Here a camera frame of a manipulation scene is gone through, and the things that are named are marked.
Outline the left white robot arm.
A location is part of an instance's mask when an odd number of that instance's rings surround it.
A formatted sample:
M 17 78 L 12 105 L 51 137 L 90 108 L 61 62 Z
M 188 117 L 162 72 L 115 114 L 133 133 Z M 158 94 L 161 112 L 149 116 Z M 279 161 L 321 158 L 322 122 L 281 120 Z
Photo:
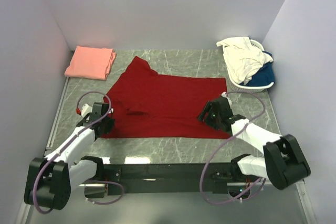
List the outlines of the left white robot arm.
M 111 105 L 95 102 L 91 112 L 79 121 L 73 133 L 52 153 L 34 158 L 28 168 L 24 203 L 43 207 L 46 212 L 61 210 L 67 204 L 72 190 L 87 180 L 99 183 L 104 179 L 103 160 L 77 157 L 99 137 L 109 133 L 114 126 Z

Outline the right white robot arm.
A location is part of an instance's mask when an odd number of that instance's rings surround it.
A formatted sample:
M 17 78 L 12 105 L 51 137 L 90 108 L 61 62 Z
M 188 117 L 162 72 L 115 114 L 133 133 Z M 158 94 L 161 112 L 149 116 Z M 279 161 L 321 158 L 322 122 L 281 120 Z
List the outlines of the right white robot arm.
M 219 177 L 228 176 L 238 182 L 248 175 L 266 178 L 274 187 L 283 190 L 311 174 L 305 155 L 293 135 L 270 132 L 240 114 L 233 114 L 227 97 L 208 101 L 198 120 L 215 130 L 231 133 L 262 153 L 262 157 L 243 154 L 232 159 L 229 173 L 220 173 Z

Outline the red t shirt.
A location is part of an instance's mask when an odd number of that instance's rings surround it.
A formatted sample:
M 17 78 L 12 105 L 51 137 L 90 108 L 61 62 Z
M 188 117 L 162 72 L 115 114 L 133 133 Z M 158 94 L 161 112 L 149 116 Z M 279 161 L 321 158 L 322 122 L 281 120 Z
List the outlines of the red t shirt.
M 114 127 L 103 138 L 188 137 L 227 139 L 197 119 L 206 102 L 227 90 L 225 78 L 159 74 L 134 57 L 107 92 Z

